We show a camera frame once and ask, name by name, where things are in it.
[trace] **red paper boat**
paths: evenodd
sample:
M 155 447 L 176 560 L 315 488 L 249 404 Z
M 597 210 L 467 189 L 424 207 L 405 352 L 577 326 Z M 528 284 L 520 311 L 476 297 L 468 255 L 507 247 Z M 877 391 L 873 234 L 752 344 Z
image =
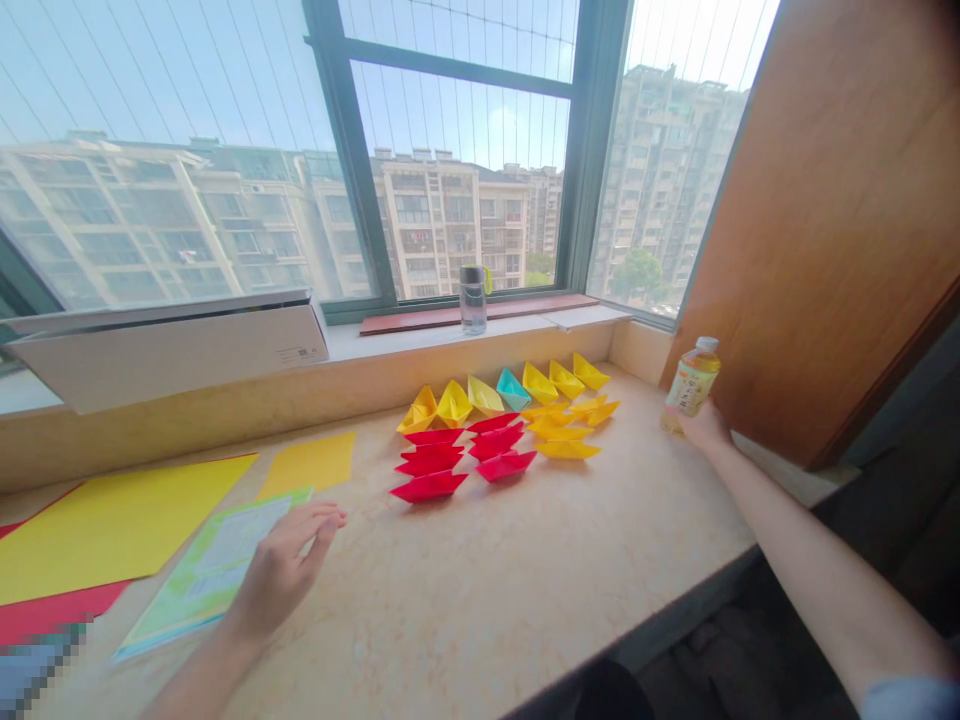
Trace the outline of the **red paper boat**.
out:
M 414 445 L 452 445 L 463 434 L 463 428 L 455 430 L 427 430 L 422 433 L 411 433 L 404 437 Z
M 523 423 L 497 430 L 487 435 L 479 435 L 473 441 L 470 454 L 477 460 L 489 460 L 510 450 L 523 435 Z
M 452 470 L 463 457 L 463 447 L 459 445 L 444 445 L 443 452 L 424 453 L 421 447 L 418 452 L 401 453 L 407 462 L 394 468 L 397 472 L 419 477 L 441 470 Z
M 401 500 L 408 503 L 426 502 L 437 498 L 449 497 L 453 495 L 460 483 L 467 477 L 467 473 L 454 475 L 449 470 L 433 473 L 431 475 L 421 475 L 414 478 L 405 485 L 396 487 L 390 491 L 391 495 L 396 495 Z
M 536 450 L 523 455 L 518 454 L 516 450 L 510 450 L 480 463 L 477 465 L 477 472 L 483 475 L 487 482 L 499 482 L 525 472 L 536 456 Z
M 483 433 L 492 432 L 494 430 L 501 430 L 518 417 L 520 417 L 520 413 L 506 413 L 504 415 L 498 415 L 495 418 L 489 418 L 487 420 L 481 420 L 478 423 L 474 423 L 468 427 L 467 430 L 470 432 L 475 432 L 478 435 L 482 435 Z

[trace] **plastic bottle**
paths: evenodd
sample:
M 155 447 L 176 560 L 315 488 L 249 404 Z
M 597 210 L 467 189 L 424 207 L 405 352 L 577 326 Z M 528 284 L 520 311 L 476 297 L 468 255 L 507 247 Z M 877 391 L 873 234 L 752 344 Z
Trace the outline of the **plastic bottle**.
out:
M 716 338 L 699 338 L 697 346 L 680 358 L 677 374 L 667 395 L 667 406 L 679 407 L 684 415 L 696 417 L 720 372 L 720 358 L 716 354 L 719 344 Z M 680 423 L 666 410 L 660 417 L 660 427 L 675 435 L 683 435 Z
M 487 330 L 487 288 L 491 285 L 490 271 L 482 265 L 460 267 L 460 321 L 467 335 Z

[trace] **hand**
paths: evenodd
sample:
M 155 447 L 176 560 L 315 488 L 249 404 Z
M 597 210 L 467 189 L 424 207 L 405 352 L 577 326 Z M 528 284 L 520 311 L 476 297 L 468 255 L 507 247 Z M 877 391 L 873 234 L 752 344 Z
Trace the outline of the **hand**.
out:
M 314 501 L 277 521 L 257 545 L 237 597 L 221 626 L 242 641 L 266 642 L 313 587 L 347 514 L 336 503 Z M 301 555 L 304 545 L 313 546 Z
M 668 406 L 667 411 L 680 423 L 687 439 L 705 455 L 717 449 L 736 447 L 730 435 L 730 426 L 712 399 L 707 398 L 696 417 L 687 417 L 677 407 Z

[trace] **bottle label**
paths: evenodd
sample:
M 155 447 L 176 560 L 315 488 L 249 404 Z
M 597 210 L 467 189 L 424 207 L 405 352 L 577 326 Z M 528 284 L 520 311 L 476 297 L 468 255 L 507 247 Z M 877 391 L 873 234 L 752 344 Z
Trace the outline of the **bottle label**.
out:
M 695 416 L 710 394 L 710 386 L 716 378 L 716 373 L 696 370 L 681 362 L 667 395 L 667 405 L 680 408 L 680 412 L 688 417 Z

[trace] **sky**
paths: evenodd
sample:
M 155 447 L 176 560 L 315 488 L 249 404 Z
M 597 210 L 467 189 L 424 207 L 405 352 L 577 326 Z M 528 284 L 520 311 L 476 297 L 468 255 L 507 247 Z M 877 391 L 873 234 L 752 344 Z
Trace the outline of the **sky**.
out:
M 778 0 L 636 0 L 625 69 L 747 89 Z M 578 0 L 340 0 L 349 37 L 569 82 Z M 300 0 L 0 0 L 0 144 L 62 138 L 333 150 Z M 569 103 L 354 62 L 368 150 L 564 165 Z

